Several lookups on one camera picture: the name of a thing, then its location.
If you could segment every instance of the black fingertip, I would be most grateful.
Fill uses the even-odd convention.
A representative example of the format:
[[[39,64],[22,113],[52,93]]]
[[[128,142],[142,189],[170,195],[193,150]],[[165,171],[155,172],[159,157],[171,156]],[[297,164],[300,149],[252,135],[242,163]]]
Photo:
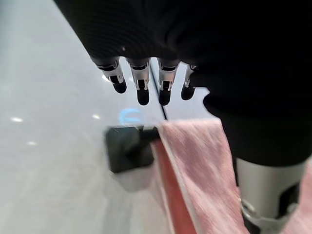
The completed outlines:
[[[125,80],[123,80],[122,83],[113,84],[113,86],[114,86],[116,92],[119,94],[123,94],[127,90],[127,84],[126,84]]]
[[[185,101],[190,100],[195,92],[195,88],[189,86],[189,87],[182,87],[182,91],[181,91],[181,98]]]
[[[167,90],[160,90],[158,101],[162,106],[168,105],[170,101],[170,91]]]
[[[144,89],[137,90],[136,93],[137,93],[137,101],[142,106],[147,105],[148,102],[150,101],[150,95],[149,95],[148,89],[147,90],[144,90]]]

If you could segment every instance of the gray floor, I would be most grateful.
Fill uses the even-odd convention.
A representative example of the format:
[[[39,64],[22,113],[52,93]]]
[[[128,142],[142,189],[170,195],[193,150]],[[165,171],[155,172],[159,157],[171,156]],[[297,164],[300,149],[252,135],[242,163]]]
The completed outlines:
[[[107,126],[163,121],[153,83],[140,106],[122,59],[117,94],[52,0],[0,1],[0,53],[0,234],[169,234],[157,168],[112,175],[102,143]],[[169,119],[211,117],[207,91],[180,99],[184,72]]]

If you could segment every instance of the silver metal joint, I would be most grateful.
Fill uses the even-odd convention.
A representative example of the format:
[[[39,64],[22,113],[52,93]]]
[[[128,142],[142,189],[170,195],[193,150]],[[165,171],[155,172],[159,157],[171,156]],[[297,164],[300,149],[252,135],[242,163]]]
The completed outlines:
[[[194,72],[194,70],[196,69],[197,67],[194,66],[194,65],[188,65],[187,67],[187,70],[186,70],[186,73],[185,73],[185,79],[184,79],[184,86],[186,88],[189,87],[190,85],[190,76],[191,74]]]
[[[113,64],[107,66],[98,66],[106,78],[113,84],[121,84],[124,81],[121,67],[118,59]]]
[[[298,206],[306,162],[270,167],[238,158],[236,163],[243,216],[261,234],[279,234]]]
[[[148,90],[148,82],[150,81],[149,64],[149,60],[141,66],[130,64],[133,81],[137,90]]]
[[[176,71],[179,66],[165,67],[158,61],[159,64],[159,89],[161,91],[171,91],[172,85],[175,81]]]

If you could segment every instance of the pink towel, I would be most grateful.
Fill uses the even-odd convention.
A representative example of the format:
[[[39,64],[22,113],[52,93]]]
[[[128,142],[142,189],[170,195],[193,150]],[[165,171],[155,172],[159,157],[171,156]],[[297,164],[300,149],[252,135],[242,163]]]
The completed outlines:
[[[248,234],[221,122],[217,119],[170,122],[163,124],[159,132],[162,143],[157,142],[154,147],[176,234]],[[311,229],[309,163],[299,209],[283,234],[308,234]]]

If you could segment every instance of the robotic hand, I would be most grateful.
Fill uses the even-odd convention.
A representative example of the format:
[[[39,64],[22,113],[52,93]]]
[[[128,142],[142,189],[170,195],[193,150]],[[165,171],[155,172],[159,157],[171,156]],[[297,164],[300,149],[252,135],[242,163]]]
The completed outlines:
[[[181,97],[207,87],[233,157],[251,234],[278,234],[294,213],[312,152],[311,5],[291,0],[55,0],[93,62],[118,93],[127,58],[137,99],[149,101],[149,58],[159,62],[168,104],[180,61]]]

